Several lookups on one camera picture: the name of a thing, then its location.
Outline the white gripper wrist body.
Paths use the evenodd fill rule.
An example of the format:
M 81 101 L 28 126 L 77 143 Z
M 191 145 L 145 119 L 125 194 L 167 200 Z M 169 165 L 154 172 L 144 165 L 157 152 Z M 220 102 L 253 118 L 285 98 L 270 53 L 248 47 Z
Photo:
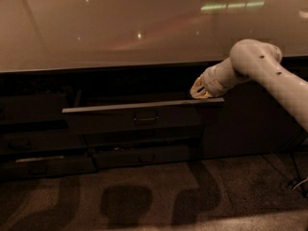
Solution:
M 219 97 L 228 92 L 228 87 L 223 85 L 222 76 L 224 76 L 224 70 L 220 64 L 208 67 L 202 73 L 202 85 L 211 97 Z

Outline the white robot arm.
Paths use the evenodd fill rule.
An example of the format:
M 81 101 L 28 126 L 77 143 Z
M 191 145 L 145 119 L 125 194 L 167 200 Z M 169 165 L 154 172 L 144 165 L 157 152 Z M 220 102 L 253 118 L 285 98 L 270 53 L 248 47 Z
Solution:
M 194 99 L 219 97 L 236 85 L 254 81 L 308 132 L 308 82 L 280 63 L 281 50 L 270 43 L 243 39 L 230 50 L 229 57 L 208 67 L 193 83 Z

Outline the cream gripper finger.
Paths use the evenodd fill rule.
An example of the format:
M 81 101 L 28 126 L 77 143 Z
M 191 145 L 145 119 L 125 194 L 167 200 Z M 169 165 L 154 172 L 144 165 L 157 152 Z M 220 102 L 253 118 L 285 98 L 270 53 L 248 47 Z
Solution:
M 194 99 L 212 98 L 213 95 L 209 91 L 209 83 L 200 75 L 193 83 L 190 89 L 190 95 Z

